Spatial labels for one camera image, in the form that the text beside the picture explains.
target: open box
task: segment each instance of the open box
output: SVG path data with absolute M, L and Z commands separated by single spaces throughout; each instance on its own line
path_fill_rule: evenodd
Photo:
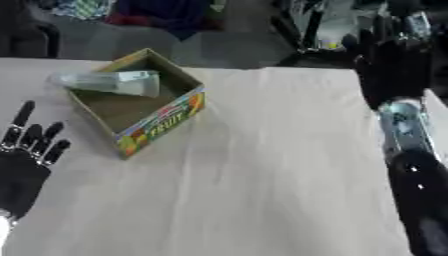
M 97 71 L 146 69 L 160 73 L 157 98 L 68 89 L 74 102 L 111 138 L 123 158 L 133 155 L 204 107 L 202 83 L 150 49 L 123 57 Z

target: robot finger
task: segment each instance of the robot finger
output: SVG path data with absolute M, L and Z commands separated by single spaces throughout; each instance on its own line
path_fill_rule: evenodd
M 0 144 L 0 148 L 3 151 L 10 151 L 16 147 L 16 144 L 22 134 L 23 127 L 28 121 L 31 113 L 35 107 L 34 101 L 27 101 L 20 109 L 17 116 L 14 118 L 11 126 L 8 128 L 3 140 Z
M 42 138 L 42 126 L 39 124 L 31 125 L 25 134 L 20 139 L 19 147 L 28 150 L 30 149 L 36 141 Z
M 57 122 L 52 124 L 48 129 L 44 132 L 44 135 L 31 149 L 31 154 L 34 158 L 40 158 L 45 151 L 50 147 L 51 141 L 56 137 L 58 133 L 62 131 L 64 125 L 61 122 Z
M 56 163 L 62 156 L 65 150 L 70 148 L 71 143 L 68 140 L 58 141 L 48 152 L 45 154 L 41 164 L 50 166 Z

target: robotic hand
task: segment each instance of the robotic hand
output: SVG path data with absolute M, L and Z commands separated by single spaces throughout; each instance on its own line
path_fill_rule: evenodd
M 25 130 L 34 105 L 32 101 L 23 105 L 0 143 L 2 247 L 9 231 L 34 205 L 44 182 L 51 174 L 49 166 L 70 147 L 69 141 L 60 140 L 50 148 L 54 137 L 63 129 L 60 122 L 52 124 L 44 132 L 38 124 Z
M 389 181 L 411 252 L 448 256 L 448 170 L 434 150 L 422 101 L 430 85 L 431 44 L 421 36 L 428 33 L 417 32 L 428 23 L 422 13 L 383 21 L 377 17 L 374 32 L 361 31 L 359 40 L 347 36 L 346 48 L 355 57 L 366 103 L 379 115 Z

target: white cloth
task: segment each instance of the white cloth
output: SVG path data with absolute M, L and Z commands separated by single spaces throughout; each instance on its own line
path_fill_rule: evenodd
M 73 142 L 4 255 L 410 255 L 353 72 L 187 69 L 206 85 L 206 109 L 122 161 L 44 85 L 100 65 L 0 60 L 0 124 L 31 99 L 32 122 L 62 120 Z M 432 94 L 428 110 L 447 131 Z

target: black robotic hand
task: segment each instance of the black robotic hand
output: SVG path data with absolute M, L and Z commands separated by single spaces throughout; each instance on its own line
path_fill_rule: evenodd
M 19 220 L 31 209 L 51 174 L 49 166 L 70 146 L 69 141 L 60 140 L 50 148 L 63 129 L 60 122 L 44 132 L 38 124 L 25 131 L 34 105 L 32 101 L 23 105 L 0 144 L 0 215 L 10 221 Z
M 430 43 L 394 31 L 401 27 L 397 21 L 379 27 L 385 24 L 381 19 L 374 32 L 361 30 L 358 39 L 347 35 L 343 40 L 372 110 L 397 98 L 421 98 L 431 77 Z

